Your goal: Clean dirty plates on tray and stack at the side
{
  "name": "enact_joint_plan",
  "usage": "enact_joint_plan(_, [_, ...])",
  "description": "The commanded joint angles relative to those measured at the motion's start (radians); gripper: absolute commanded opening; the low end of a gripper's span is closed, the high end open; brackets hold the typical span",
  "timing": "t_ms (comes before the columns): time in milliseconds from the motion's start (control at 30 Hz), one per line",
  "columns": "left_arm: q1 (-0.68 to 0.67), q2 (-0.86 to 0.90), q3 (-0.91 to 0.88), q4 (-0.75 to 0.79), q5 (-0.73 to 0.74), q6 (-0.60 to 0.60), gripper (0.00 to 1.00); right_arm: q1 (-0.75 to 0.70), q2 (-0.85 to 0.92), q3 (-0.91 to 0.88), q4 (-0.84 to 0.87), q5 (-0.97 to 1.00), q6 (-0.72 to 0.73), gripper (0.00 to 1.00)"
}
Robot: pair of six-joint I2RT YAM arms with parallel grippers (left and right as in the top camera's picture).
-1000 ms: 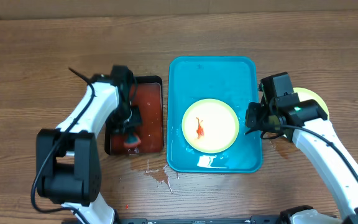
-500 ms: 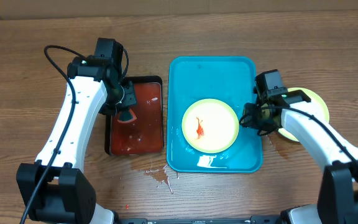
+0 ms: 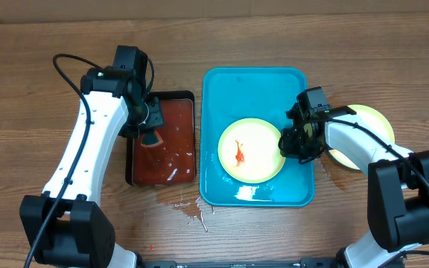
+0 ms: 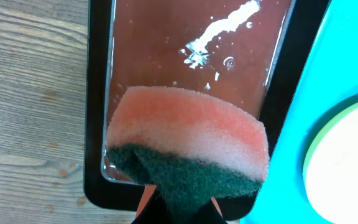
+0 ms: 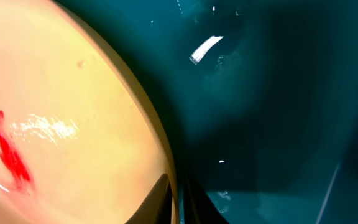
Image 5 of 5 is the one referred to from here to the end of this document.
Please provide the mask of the yellow plate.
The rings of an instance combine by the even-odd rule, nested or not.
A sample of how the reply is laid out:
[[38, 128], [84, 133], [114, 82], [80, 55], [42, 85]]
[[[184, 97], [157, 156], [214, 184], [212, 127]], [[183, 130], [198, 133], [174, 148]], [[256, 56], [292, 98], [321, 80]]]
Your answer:
[[126, 223], [173, 158], [136, 77], [53, 1], [0, 1], [0, 223]]

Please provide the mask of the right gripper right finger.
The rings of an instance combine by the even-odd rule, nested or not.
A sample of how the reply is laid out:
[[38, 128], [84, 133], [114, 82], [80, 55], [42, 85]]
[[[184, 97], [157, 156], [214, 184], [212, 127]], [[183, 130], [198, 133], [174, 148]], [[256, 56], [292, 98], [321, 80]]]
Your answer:
[[185, 224], [228, 224], [206, 192], [192, 178], [186, 178], [183, 187]]

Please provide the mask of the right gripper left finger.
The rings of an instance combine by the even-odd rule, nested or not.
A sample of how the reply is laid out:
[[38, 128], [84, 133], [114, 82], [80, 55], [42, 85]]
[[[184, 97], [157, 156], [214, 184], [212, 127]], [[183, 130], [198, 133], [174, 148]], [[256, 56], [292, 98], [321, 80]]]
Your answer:
[[172, 188], [167, 174], [162, 174], [126, 224], [171, 224]]

